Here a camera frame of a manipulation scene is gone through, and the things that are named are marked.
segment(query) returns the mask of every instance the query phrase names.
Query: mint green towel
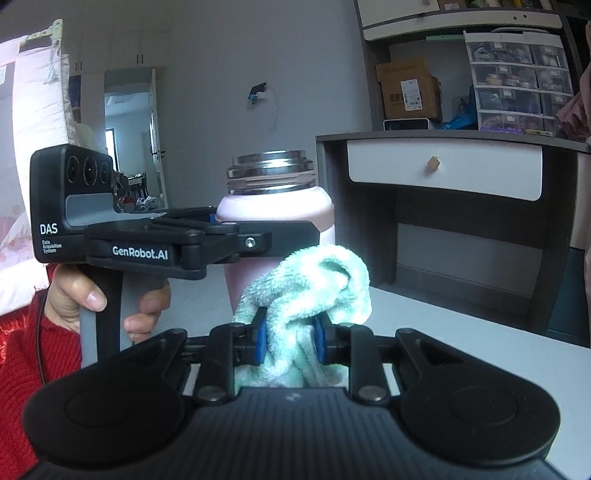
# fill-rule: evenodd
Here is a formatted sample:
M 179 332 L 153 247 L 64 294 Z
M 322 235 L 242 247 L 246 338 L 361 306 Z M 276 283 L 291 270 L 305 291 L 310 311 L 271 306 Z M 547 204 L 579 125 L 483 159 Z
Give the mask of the mint green towel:
M 367 267 L 338 245 L 300 250 L 246 288 L 232 321 L 251 323 L 259 307 L 267 307 L 267 355 L 260 367 L 236 368 L 236 392 L 337 385 L 348 369 L 319 364 L 310 318 L 327 312 L 334 324 L 364 323 L 371 314 Z

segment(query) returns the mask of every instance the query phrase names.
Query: drawer knob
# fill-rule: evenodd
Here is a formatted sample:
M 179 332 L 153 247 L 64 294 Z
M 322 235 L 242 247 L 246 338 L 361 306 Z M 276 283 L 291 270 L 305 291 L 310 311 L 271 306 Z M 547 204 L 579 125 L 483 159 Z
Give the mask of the drawer knob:
M 439 159 L 437 157 L 431 157 L 429 159 L 429 161 L 427 162 L 427 167 L 431 171 L 437 171 L 440 164 L 441 164 L 441 162 L 439 161 Z

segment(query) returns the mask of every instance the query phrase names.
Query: gripper handle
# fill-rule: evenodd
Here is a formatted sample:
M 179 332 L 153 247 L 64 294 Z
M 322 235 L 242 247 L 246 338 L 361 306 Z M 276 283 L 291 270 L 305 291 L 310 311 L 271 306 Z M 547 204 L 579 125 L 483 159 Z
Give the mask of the gripper handle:
M 146 292 L 162 288 L 166 278 L 86 264 L 78 265 L 78 268 L 107 297 L 107 307 L 102 312 L 80 307 L 80 347 L 84 368 L 132 346 L 123 320 L 138 313 L 140 298 Z

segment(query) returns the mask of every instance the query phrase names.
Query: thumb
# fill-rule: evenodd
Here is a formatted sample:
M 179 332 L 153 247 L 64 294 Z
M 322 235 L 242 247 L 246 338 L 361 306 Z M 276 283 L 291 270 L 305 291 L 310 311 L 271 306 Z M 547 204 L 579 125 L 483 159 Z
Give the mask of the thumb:
M 107 299 L 99 287 L 76 267 L 58 265 L 47 294 L 46 315 L 54 323 L 67 324 L 78 331 L 80 305 L 101 312 Z

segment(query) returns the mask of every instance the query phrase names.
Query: doorway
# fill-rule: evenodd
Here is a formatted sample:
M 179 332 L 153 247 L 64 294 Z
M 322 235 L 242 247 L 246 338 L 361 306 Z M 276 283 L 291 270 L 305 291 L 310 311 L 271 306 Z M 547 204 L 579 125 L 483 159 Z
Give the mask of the doorway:
M 129 184 L 129 195 L 152 208 L 168 208 L 162 174 L 155 69 L 105 73 L 105 141 L 113 168 Z

